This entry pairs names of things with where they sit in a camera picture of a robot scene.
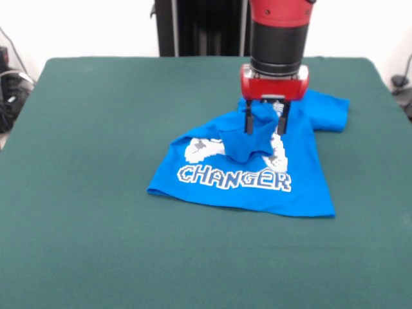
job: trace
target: white wall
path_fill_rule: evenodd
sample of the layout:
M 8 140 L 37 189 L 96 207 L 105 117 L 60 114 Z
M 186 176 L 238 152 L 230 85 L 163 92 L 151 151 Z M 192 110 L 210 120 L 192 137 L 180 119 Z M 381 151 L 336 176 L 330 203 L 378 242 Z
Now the white wall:
M 0 2 L 1 26 L 35 77 L 51 57 L 158 56 L 154 0 Z M 410 0 L 318 0 L 305 53 L 367 57 L 389 85 L 412 53 L 411 12 Z

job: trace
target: black cylindrical joint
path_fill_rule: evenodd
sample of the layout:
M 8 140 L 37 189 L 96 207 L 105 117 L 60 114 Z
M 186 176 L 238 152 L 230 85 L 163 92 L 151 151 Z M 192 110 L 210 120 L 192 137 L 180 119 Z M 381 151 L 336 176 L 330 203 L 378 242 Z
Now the black cylindrical joint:
M 250 64 L 264 75 L 285 76 L 299 71 L 308 24 L 293 28 L 252 22 Z

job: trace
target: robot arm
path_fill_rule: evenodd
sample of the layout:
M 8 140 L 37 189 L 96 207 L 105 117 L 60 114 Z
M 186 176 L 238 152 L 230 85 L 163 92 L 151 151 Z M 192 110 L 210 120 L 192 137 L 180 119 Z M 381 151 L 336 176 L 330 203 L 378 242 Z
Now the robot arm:
M 241 67 L 242 95 L 247 101 L 245 132 L 252 133 L 252 100 L 284 104 L 278 134 L 286 133 L 290 102 L 303 98 L 309 71 L 302 58 L 312 7 L 316 0 L 250 0 L 250 64 Z

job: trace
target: green felt surface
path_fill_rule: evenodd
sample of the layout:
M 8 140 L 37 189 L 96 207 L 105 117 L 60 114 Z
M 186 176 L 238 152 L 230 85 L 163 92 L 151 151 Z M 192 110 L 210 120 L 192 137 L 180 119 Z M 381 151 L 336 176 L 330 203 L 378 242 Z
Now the green felt surface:
M 0 154 L 0 308 L 411 308 L 412 127 L 365 59 L 317 133 L 335 219 L 150 196 L 169 142 L 233 110 L 246 59 L 54 59 Z

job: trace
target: black cable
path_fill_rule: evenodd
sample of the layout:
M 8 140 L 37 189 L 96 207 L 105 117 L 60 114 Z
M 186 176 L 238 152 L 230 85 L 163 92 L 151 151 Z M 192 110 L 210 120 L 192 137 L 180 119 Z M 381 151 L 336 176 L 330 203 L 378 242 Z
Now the black cable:
M 4 37 L 7 39 L 7 41 L 10 43 L 10 45 L 12 46 L 13 52 L 15 53 L 15 56 L 17 57 L 17 60 L 20 62 L 20 65 L 23 69 L 23 71 L 27 74 L 27 69 L 23 64 L 23 61 L 21 60 L 19 53 L 17 52 L 17 50 L 15 49 L 14 43 L 11 40 L 11 38 L 9 38 L 9 36 L 7 36 L 7 34 L 4 32 L 4 30 L 0 27 L 0 32 L 4 35 Z
M 409 56 L 409 59 L 407 60 L 406 71 L 405 71 L 405 74 L 404 74 L 404 78 L 402 79 L 402 83 L 405 82 L 406 77 L 407 77 L 407 75 L 408 75 L 408 73 L 409 73 L 409 67 L 410 67 L 410 65 L 411 65 L 411 61 L 412 61 L 412 54 Z
M 411 66 L 411 61 L 412 61 L 412 54 L 409 56 L 409 59 L 407 60 L 406 64 L 406 69 L 405 69 L 405 74 L 402 78 L 402 82 L 400 83 L 400 87 L 397 87 L 395 90 L 392 91 L 392 95 L 398 95 L 400 93 L 400 90 L 404 87 L 404 83 L 407 79 L 407 75 L 409 73 L 409 68 Z
M 18 72 L 20 74 L 7 74 L 1 77 L 4 92 L 3 99 L 0 99 L 0 133 L 9 132 L 13 128 L 15 120 L 31 92 L 32 87 L 27 88 L 28 85 L 25 83 L 27 80 L 21 76 L 25 73 Z

